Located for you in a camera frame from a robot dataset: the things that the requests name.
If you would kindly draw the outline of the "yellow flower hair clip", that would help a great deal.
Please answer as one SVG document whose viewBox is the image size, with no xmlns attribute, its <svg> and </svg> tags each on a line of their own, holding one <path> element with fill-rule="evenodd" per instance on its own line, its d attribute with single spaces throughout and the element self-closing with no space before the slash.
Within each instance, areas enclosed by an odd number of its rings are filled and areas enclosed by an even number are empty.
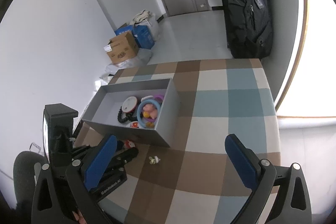
<svg viewBox="0 0 336 224">
<path fill-rule="evenodd" d="M 149 157 L 149 163 L 151 165 L 158 164 L 161 161 L 161 159 L 158 156 L 150 156 Z"/>
</svg>

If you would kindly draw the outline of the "red white ring bangle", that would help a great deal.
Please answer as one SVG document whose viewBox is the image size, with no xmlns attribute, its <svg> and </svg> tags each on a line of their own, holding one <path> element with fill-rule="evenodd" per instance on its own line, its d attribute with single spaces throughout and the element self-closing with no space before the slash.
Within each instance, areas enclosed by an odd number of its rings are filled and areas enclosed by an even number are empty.
<svg viewBox="0 0 336 224">
<path fill-rule="evenodd" d="M 129 96 L 121 105 L 122 112 L 130 113 L 134 111 L 137 108 L 139 102 L 140 100 L 136 96 Z"/>
</svg>

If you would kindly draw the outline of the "grey shallow storage box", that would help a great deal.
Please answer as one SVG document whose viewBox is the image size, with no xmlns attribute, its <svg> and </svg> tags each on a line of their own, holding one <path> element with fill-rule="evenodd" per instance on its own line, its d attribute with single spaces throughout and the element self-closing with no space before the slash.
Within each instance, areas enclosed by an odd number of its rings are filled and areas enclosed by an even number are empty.
<svg viewBox="0 0 336 224">
<path fill-rule="evenodd" d="M 126 125 L 137 119 L 137 109 L 143 100 L 164 95 L 161 111 L 155 128 L 128 128 Z M 137 108 L 124 113 L 121 105 L 129 96 L 140 102 Z M 144 80 L 102 86 L 86 111 L 82 120 L 101 135 L 113 134 L 120 140 L 171 147 L 177 123 L 180 99 L 172 79 Z"/>
</svg>

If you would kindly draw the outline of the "pink orange toy charm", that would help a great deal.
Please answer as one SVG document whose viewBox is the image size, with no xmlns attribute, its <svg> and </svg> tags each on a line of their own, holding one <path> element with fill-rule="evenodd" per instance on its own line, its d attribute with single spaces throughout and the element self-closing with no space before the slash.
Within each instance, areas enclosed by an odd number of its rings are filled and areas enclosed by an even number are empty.
<svg viewBox="0 0 336 224">
<path fill-rule="evenodd" d="M 155 120 L 158 116 L 158 109 L 152 103 L 147 103 L 142 108 L 142 115 L 146 119 Z"/>
</svg>

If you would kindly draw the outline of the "white round badge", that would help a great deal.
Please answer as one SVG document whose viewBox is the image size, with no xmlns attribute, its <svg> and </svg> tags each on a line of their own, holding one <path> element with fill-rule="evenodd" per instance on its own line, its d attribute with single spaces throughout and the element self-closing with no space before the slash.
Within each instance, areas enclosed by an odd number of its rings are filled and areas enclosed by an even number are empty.
<svg viewBox="0 0 336 224">
<path fill-rule="evenodd" d="M 130 122 L 126 126 L 128 128 L 143 128 L 137 121 Z"/>
</svg>

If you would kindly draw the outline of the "brown cardboard box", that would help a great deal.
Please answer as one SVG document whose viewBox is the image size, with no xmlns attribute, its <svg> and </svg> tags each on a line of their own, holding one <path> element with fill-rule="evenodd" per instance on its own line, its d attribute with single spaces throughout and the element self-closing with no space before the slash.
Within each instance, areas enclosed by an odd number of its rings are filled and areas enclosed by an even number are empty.
<svg viewBox="0 0 336 224">
<path fill-rule="evenodd" d="M 113 64 L 119 64 L 136 57 L 139 47 L 135 42 L 133 34 L 127 31 L 110 39 L 109 44 L 104 47 L 104 50 Z"/>
</svg>

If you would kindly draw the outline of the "blue ring bangle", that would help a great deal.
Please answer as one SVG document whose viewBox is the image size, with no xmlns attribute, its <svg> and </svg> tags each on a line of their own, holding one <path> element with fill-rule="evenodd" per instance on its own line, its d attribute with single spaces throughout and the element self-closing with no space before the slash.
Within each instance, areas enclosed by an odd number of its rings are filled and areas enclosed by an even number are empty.
<svg viewBox="0 0 336 224">
<path fill-rule="evenodd" d="M 138 124 L 142 128 L 155 128 L 161 104 L 154 99 L 143 100 L 137 109 Z"/>
</svg>

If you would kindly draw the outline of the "red clear hair clip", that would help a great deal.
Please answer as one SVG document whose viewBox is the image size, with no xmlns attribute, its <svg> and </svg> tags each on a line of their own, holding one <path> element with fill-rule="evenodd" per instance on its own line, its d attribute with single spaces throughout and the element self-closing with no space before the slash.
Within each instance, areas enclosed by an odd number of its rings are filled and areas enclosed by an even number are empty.
<svg viewBox="0 0 336 224">
<path fill-rule="evenodd" d="M 124 149 L 131 149 L 131 148 L 136 148 L 137 146 L 135 143 L 131 140 L 126 140 L 123 142 L 123 147 Z"/>
</svg>

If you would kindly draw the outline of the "grey plastic parcel bag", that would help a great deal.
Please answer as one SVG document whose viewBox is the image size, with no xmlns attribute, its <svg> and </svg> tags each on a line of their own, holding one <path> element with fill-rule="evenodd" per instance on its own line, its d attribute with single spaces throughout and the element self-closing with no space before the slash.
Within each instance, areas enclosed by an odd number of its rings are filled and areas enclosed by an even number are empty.
<svg viewBox="0 0 336 224">
<path fill-rule="evenodd" d="M 153 52 L 151 50 L 140 48 L 136 57 L 122 61 L 118 64 L 109 64 L 105 68 L 105 72 L 111 75 L 115 75 L 120 69 L 143 67 L 148 64 Z"/>
</svg>

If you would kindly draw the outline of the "black backpack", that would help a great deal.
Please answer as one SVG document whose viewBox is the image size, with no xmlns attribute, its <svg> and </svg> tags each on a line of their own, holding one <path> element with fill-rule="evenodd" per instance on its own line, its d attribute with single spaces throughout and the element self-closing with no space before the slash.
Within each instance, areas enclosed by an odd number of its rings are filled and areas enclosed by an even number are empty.
<svg viewBox="0 0 336 224">
<path fill-rule="evenodd" d="M 273 45 L 268 0 L 223 0 L 227 44 L 236 59 L 263 59 Z"/>
</svg>

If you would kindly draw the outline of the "blue cardboard box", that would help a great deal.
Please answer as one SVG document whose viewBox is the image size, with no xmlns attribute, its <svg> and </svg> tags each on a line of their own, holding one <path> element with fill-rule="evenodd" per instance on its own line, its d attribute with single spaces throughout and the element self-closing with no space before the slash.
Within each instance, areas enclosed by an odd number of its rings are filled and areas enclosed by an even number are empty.
<svg viewBox="0 0 336 224">
<path fill-rule="evenodd" d="M 119 35 L 128 31 L 134 36 L 135 42 L 139 48 L 151 50 L 154 46 L 154 39 L 148 26 L 137 25 L 134 27 L 132 25 L 127 25 L 115 30 L 115 34 Z"/>
</svg>

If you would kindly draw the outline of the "white plastic parcel bag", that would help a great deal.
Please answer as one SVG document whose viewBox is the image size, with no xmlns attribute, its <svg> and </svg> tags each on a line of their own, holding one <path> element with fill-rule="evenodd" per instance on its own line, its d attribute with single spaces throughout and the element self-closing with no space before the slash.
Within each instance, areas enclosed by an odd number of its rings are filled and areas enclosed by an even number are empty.
<svg viewBox="0 0 336 224">
<path fill-rule="evenodd" d="M 99 77 L 98 80 L 94 82 L 94 92 L 97 92 L 101 86 L 108 85 L 113 78 L 113 75 L 110 73 L 104 73 Z"/>
</svg>

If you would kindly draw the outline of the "beige cloth bag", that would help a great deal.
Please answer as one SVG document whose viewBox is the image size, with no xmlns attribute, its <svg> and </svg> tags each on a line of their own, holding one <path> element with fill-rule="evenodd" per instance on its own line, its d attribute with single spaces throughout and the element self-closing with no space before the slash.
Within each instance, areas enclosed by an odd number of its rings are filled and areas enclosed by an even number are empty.
<svg viewBox="0 0 336 224">
<path fill-rule="evenodd" d="M 149 20 L 151 17 L 155 18 L 155 13 L 144 9 L 140 13 L 134 16 L 134 18 L 130 21 L 130 25 L 135 26 L 142 23 L 144 20 Z"/>
</svg>

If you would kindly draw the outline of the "purple ring bangle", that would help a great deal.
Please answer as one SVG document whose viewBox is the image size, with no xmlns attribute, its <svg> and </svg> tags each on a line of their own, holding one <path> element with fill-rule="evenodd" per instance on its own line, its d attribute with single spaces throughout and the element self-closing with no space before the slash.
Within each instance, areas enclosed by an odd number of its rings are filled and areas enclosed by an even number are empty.
<svg viewBox="0 0 336 224">
<path fill-rule="evenodd" d="M 154 96 L 154 100 L 157 101 L 158 103 L 162 104 L 163 100 L 164 100 L 164 95 L 156 95 Z"/>
</svg>

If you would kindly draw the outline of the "checkered tablecloth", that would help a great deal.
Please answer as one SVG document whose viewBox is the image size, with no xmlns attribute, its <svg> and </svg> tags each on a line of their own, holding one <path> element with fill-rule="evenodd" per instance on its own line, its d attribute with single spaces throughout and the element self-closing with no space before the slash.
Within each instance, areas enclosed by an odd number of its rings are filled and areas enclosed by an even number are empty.
<svg viewBox="0 0 336 224">
<path fill-rule="evenodd" d="M 181 100 L 173 144 L 139 144 L 127 181 L 101 201 L 122 223 L 230 223 L 250 191 L 224 149 L 235 134 L 280 164 L 273 98 L 258 59 L 194 60 L 122 69 L 112 84 L 172 79 Z M 149 163 L 158 156 L 158 164 Z"/>
</svg>

